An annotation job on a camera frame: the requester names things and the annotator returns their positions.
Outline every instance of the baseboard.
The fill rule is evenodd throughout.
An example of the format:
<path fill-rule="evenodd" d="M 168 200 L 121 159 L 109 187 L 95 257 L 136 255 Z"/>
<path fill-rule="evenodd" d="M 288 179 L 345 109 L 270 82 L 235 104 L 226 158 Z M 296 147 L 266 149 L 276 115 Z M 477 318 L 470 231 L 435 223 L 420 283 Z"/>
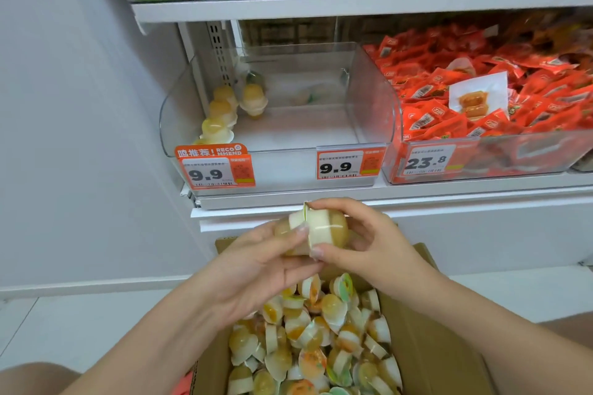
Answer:
<path fill-rule="evenodd" d="M 125 278 L 100 281 L 77 281 L 71 283 L 31 286 L 0 287 L 0 300 L 11 298 L 54 297 L 56 295 L 104 294 L 109 292 L 152 291 L 173 289 L 191 275 L 165 276 L 161 278 Z"/>

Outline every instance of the leg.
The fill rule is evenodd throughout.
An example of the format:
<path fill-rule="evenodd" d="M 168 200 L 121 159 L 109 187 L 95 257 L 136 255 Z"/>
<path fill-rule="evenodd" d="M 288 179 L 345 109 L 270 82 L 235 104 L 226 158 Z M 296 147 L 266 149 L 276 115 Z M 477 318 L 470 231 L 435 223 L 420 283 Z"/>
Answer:
<path fill-rule="evenodd" d="M 80 376 L 61 365 L 33 362 L 0 371 L 2 395 L 58 395 Z"/>

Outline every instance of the person's left hand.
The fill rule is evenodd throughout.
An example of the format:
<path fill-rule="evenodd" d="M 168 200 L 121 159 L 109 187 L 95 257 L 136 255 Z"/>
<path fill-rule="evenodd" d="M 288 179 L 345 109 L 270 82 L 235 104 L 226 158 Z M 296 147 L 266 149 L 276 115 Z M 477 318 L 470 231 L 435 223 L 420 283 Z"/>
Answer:
<path fill-rule="evenodd" d="M 283 289 L 322 270 L 324 264 L 308 256 L 282 256 L 307 240 L 306 225 L 274 237 L 275 224 L 268 222 L 242 234 L 199 272 L 203 284 L 212 289 L 221 327 L 260 309 Z"/>

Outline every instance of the floor tile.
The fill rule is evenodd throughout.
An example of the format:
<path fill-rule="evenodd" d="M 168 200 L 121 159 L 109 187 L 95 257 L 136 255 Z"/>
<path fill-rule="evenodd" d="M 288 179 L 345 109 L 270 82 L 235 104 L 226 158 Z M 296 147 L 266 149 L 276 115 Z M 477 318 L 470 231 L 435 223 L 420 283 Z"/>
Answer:
<path fill-rule="evenodd" d="M 36 298 L 20 300 L 0 300 L 0 355 L 25 320 L 28 312 L 35 304 Z"/>
<path fill-rule="evenodd" d="M 593 272 L 584 266 L 476 273 L 451 279 L 532 322 L 593 311 Z"/>
<path fill-rule="evenodd" d="M 85 371 L 168 292 L 42 297 L 0 356 L 0 369 L 46 361 Z"/>

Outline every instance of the shelf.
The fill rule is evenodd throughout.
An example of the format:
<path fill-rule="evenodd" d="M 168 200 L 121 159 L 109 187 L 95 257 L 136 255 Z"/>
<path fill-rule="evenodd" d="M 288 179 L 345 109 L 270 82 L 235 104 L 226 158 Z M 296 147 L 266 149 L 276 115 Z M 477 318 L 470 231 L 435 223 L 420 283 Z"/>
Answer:
<path fill-rule="evenodd" d="M 591 6 L 593 0 L 196 0 L 135 3 L 139 23 Z"/>
<path fill-rule="evenodd" d="M 564 172 L 517 177 L 484 178 L 436 183 L 391 185 L 381 173 L 373 186 L 340 189 L 297 190 L 248 194 L 203 196 L 201 208 L 192 217 L 215 218 L 221 215 L 251 215 L 292 212 L 305 201 L 323 197 L 351 197 L 368 200 L 369 205 L 454 204 L 475 200 L 566 196 L 572 193 L 593 195 L 593 173 Z"/>

